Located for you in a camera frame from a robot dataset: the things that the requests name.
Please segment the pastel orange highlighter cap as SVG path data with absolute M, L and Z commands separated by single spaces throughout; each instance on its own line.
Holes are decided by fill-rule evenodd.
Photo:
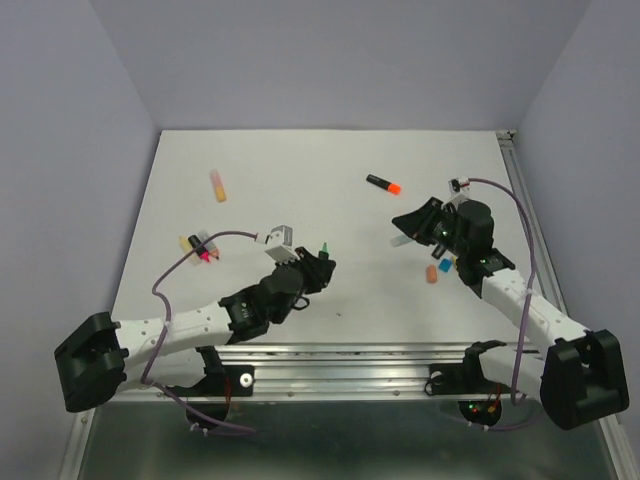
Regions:
M 427 267 L 426 280 L 429 284 L 435 284 L 438 281 L 438 271 L 435 265 L 429 265 Z

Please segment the pastel orange grey highlighter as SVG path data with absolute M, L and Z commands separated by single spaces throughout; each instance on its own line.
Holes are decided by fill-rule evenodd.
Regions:
M 213 257 L 216 260 L 220 259 L 220 252 L 213 240 L 210 239 L 210 234 L 206 230 L 200 230 L 198 232 L 198 237 L 201 242 L 204 244 L 206 250 L 209 253 L 210 257 Z

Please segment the blue black highlighter body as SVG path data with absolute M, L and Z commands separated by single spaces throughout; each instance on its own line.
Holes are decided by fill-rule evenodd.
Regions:
M 438 260 L 447 252 L 447 250 L 448 248 L 445 244 L 437 244 L 432 251 L 432 257 Z

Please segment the pastel green highlighter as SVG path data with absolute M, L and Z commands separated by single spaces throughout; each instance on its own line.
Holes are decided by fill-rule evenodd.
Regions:
M 394 248 L 406 245 L 412 242 L 412 239 L 406 235 L 399 235 L 390 240 L 390 245 Z

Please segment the pastel pink orange highlighter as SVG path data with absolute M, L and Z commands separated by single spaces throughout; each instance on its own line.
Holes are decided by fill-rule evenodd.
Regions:
M 211 170 L 209 176 L 216 201 L 219 203 L 225 202 L 227 196 L 220 173 L 217 170 Z

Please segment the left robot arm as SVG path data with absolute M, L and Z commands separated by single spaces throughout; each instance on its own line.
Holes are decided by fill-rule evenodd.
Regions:
M 299 247 L 258 284 L 168 319 L 115 321 L 107 312 L 88 317 L 54 351 L 65 409 L 78 413 L 106 403 L 155 349 L 170 355 L 265 334 L 297 310 L 299 300 L 326 288 L 335 267 L 328 253 L 314 256 Z

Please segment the orange cap black highlighter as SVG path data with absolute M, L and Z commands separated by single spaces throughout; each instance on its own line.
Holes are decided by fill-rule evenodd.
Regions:
M 399 195 L 402 191 L 402 188 L 395 184 L 392 183 L 388 180 L 382 179 L 376 175 L 373 174 L 368 174 L 366 177 L 366 181 L 380 189 L 383 189 L 393 195 Z

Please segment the blue highlighter cap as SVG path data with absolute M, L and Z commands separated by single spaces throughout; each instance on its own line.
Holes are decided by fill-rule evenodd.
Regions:
M 450 259 L 442 259 L 439 264 L 439 269 L 443 272 L 448 272 L 451 269 L 452 265 L 453 263 Z

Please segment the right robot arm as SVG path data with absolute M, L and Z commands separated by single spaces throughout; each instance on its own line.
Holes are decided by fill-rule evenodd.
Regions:
M 463 284 L 523 330 L 538 356 L 505 342 L 467 347 L 458 364 L 435 364 L 429 395 L 482 394 L 499 384 L 539 402 L 563 430 L 626 410 L 630 397 L 620 343 L 608 330 L 572 320 L 528 287 L 515 264 L 494 247 L 490 208 L 475 200 L 449 207 L 431 198 L 392 220 L 409 240 L 432 246 L 434 258 L 451 252 Z

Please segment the green cap black highlighter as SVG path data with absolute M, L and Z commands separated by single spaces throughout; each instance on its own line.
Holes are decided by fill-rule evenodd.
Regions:
M 328 260 L 330 258 L 329 256 L 329 251 L 328 251 L 328 243 L 324 242 L 319 253 L 318 253 L 318 258 L 321 260 Z

